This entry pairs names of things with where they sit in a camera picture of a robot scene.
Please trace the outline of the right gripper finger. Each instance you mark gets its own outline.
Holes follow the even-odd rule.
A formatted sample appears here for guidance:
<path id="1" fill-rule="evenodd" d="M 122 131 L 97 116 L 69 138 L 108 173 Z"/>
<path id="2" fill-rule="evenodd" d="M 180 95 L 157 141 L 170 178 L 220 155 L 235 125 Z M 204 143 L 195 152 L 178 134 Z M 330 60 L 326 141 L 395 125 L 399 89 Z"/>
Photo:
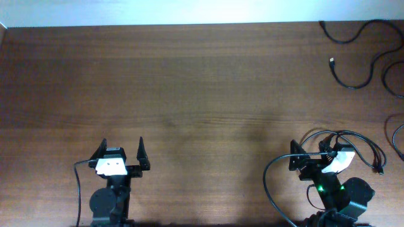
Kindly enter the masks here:
<path id="1" fill-rule="evenodd" d="M 310 157 L 307 155 L 306 151 L 301 147 L 301 145 L 296 141 L 292 140 L 290 142 L 290 160 L 289 160 L 289 170 L 300 170 L 308 164 Z"/>
<path id="2" fill-rule="evenodd" d="M 321 153 L 322 158 L 334 158 L 335 153 L 333 151 L 333 148 L 331 147 L 331 142 L 330 141 L 320 141 L 319 142 L 319 152 Z"/>

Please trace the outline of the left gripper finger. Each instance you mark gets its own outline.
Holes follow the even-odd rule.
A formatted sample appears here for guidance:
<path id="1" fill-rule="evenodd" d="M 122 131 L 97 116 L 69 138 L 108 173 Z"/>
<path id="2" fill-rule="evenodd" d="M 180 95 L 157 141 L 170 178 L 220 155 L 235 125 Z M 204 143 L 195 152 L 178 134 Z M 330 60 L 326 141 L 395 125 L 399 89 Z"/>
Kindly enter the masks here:
<path id="1" fill-rule="evenodd" d="M 142 137 L 140 137 L 136 159 L 139 161 L 142 170 L 150 170 L 150 161 L 145 151 L 145 145 Z"/>
<path id="2" fill-rule="evenodd" d="M 102 158 L 104 156 L 104 153 L 106 152 L 106 149 L 107 149 L 107 140 L 106 138 L 103 138 L 102 142 L 100 143 L 100 146 L 90 157 L 90 160 L 97 160 L 99 158 Z"/>

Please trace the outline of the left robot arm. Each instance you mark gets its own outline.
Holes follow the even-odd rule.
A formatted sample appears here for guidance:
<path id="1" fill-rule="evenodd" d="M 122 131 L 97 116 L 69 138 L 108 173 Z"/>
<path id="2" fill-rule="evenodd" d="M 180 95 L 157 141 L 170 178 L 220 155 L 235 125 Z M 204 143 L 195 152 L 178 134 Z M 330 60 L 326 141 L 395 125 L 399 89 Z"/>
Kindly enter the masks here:
<path id="1" fill-rule="evenodd" d="M 141 137 L 136 153 L 137 165 L 126 164 L 124 148 L 109 148 L 103 139 L 90 158 L 88 166 L 107 181 L 107 185 L 96 190 L 89 201 L 93 213 L 91 226 L 133 227 L 135 221 L 128 218 L 131 180 L 141 178 L 151 168 Z"/>

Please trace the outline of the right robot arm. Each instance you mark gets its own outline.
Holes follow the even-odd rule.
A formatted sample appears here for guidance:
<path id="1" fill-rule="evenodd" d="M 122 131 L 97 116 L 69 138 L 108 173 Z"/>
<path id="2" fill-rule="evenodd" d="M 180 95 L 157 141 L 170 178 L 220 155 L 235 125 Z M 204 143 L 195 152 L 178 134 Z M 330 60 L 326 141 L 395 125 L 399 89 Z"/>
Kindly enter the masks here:
<path id="1" fill-rule="evenodd" d="M 301 181 L 312 181 L 324 210 L 303 220 L 301 226 L 354 226 L 366 212 L 367 203 L 375 191 L 361 178 L 352 177 L 341 183 L 338 174 L 344 171 L 355 156 L 354 146 L 330 140 L 319 143 L 319 159 L 311 158 L 297 141 L 290 142 L 289 170 L 300 172 Z"/>

